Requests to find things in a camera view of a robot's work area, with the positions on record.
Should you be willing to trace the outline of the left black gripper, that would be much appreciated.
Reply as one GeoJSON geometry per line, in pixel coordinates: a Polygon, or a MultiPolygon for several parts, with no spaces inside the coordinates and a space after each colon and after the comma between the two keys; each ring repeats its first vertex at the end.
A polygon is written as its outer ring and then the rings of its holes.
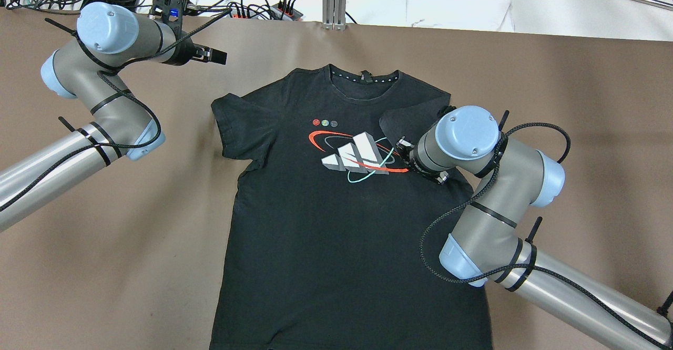
{"type": "Polygon", "coordinates": [[[193,43],[180,43],[174,48],[171,55],[172,66],[182,66],[191,60],[226,65],[228,53],[193,43]]]}

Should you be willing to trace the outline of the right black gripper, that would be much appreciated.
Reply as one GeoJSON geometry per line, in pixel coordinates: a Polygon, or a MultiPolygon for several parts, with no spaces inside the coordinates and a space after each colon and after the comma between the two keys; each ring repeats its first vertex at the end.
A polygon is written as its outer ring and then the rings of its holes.
{"type": "Polygon", "coordinates": [[[415,145],[406,141],[405,137],[401,137],[394,147],[409,170],[418,173],[423,178],[430,180],[435,184],[444,185],[447,182],[449,176],[448,171],[435,171],[426,168],[414,153],[415,145]]]}

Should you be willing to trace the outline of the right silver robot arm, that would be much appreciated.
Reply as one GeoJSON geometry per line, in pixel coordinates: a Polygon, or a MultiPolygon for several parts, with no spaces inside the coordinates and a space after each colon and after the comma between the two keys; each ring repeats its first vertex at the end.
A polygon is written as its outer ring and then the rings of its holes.
{"type": "Polygon", "coordinates": [[[493,281],[612,349],[671,349],[671,320],[539,250],[537,219],[526,239],[515,229],[529,207],[545,207],[565,182],[562,161],[512,138],[531,122],[502,131],[478,106],[447,107],[416,142],[395,144],[410,170],[436,184],[459,168],[480,180],[467,201],[422,233],[419,254],[448,283],[482,287],[493,281]]]}

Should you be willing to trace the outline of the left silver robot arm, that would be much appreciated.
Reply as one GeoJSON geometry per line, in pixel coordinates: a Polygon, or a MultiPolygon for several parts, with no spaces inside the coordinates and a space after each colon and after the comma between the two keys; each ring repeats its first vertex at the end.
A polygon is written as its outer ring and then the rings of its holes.
{"type": "Polygon", "coordinates": [[[40,73],[48,89],[77,99],[93,120],[2,172],[2,231],[120,158],[137,160],[166,137],[157,116],[137,99],[119,72],[151,60],[181,66],[191,60],[225,65],[228,55],[182,30],[182,7],[165,5],[160,20],[94,2],[82,8],[73,39],[55,50],[40,73]]]}

